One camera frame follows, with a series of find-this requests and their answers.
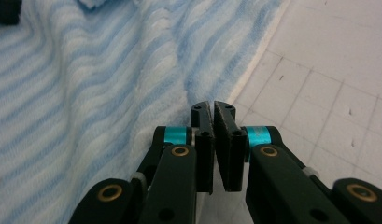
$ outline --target turquoise stripe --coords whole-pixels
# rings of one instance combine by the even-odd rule
[[[173,145],[187,144],[187,127],[166,127],[164,142]]]
[[[247,126],[246,129],[248,133],[249,148],[254,148],[255,146],[260,144],[272,143],[269,131],[265,126]]]

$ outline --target blue band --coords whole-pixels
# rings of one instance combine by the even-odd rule
[[[271,144],[269,131],[265,126],[246,126],[248,133],[249,148],[260,144]]]
[[[164,142],[173,145],[187,144],[187,127],[166,127]]]

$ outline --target towel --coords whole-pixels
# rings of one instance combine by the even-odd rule
[[[158,125],[231,101],[281,0],[24,0],[0,24],[0,223],[67,223]]]

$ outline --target blue and white striped fabric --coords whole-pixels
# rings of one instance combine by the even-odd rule
[[[0,25],[0,223],[67,223],[94,184],[129,179],[156,126],[229,99],[281,4],[84,2],[23,0]]]

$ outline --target black object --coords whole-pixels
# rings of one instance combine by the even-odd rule
[[[21,0],[0,0],[0,23],[16,25],[19,23]]]
[[[235,108],[191,109],[191,127],[156,128],[129,182],[107,179],[79,203],[70,223],[194,223],[196,192],[212,193],[214,150],[226,191],[242,189],[255,223],[382,223],[382,190],[348,178],[328,189],[282,142],[273,126],[238,127]]]

